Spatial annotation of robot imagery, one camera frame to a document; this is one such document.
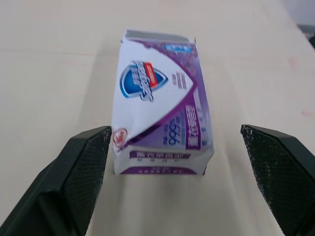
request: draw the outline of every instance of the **blue shield logo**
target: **blue shield logo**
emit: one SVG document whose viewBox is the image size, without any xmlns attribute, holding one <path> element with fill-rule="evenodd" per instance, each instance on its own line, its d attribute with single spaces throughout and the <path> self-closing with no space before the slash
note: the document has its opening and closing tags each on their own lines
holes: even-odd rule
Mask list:
<svg viewBox="0 0 315 236">
<path fill-rule="evenodd" d="M 133 61 L 127 66 L 120 78 L 120 88 L 126 98 L 140 97 L 143 101 L 153 102 L 153 92 L 168 81 L 150 62 Z"/>
</svg>

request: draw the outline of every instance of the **purple stripe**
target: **purple stripe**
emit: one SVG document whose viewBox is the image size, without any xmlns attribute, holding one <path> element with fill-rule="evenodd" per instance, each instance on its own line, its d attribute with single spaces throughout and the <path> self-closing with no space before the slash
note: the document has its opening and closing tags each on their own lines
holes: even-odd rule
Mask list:
<svg viewBox="0 0 315 236">
<path fill-rule="evenodd" d="M 182 167 L 150 167 L 139 166 L 130 167 L 121 173 L 123 174 L 140 174 L 140 175 L 196 175 L 197 173 L 188 168 Z"/>
<path fill-rule="evenodd" d="M 131 151 L 130 158 L 161 158 L 161 159 L 188 159 L 189 153 L 177 152 L 154 152 L 154 151 Z"/>
</svg>

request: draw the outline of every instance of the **soap box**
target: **soap box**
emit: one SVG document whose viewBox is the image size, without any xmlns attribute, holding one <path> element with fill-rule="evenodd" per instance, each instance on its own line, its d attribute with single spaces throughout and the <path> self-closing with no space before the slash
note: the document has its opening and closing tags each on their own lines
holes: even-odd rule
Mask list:
<svg viewBox="0 0 315 236">
<path fill-rule="evenodd" d="M 205 174 L 214 149 L 194 42 L 126 31 L 112 129 L 115 174 Z"/>
</svg>

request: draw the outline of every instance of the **white wall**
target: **white wall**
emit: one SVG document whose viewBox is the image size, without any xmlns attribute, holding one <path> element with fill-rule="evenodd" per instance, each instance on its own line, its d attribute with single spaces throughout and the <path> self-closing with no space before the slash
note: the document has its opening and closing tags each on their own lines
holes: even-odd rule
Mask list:
<svg viewBox="0 0 315 236">
<path fill-rule="evenodd" d="M 315 0 L 283 0 L 297 24 L 315 26 Z"/>
</svg>

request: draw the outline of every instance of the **table surface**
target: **table surface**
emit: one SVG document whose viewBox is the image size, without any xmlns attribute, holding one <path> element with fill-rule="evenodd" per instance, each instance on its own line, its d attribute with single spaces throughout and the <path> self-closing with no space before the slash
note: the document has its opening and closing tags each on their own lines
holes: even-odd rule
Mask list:
<svg viewBox="0 0 315 236">
<path fill-rule="evenodd" d="M 280 0 L 0 1 L 0 224 L 75 134 L 111 124 L 126 28 L 196 38 L 215 154 L 204 177 L 115 176 L 89 236 L 282 236 L 252 173 L 243 123 L 315 153 L 315 52 Z"/>
</svg>

